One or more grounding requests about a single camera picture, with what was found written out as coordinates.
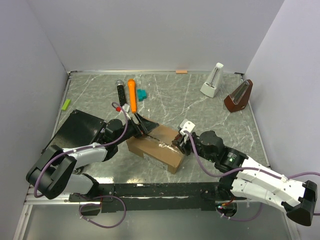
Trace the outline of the red black utility knife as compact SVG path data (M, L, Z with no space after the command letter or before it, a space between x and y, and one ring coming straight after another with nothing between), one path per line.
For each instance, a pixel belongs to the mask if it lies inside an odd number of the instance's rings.
M177 149L179 149L181 151L181 144L182 144L183 141L184 141L184 137L180 133L178 133L174 137L174 139L171 141L171 146L173 148L177 148Z

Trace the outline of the brown cardboard express box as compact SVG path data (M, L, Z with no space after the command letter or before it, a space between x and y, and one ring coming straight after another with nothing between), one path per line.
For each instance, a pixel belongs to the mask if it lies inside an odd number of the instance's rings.
M170 127L160 125L147 136L131 137L126 141L128 150L149 163L175 174L183 162L184 154L172 146L178 134Z

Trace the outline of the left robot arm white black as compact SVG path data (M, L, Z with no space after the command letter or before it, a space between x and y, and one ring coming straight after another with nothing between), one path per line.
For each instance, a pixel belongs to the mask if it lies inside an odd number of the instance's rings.
M71 114L59 130L67 147L51 140L26 174L26 181L34 187L34 196L52 200L62 193L71 193L80 194L87 201L95 200L101 193L98 181L87 173L74 171L110 160L118 152L119 144L132 137L144 137L159 127L138 113L135 117L137 123L128 115L126 122L117 118L105 122L85 112Z

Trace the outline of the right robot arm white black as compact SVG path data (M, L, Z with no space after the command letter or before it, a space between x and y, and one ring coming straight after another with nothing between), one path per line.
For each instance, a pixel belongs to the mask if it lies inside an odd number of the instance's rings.
M194 154L220 171L222 184L218 193L223 199L245 198L274 207L295 223L311 226L316 215L318 186L307 180L298 181L265 167L252 157L224 144L213 130L200 135L184 130L172 141L184 155Z

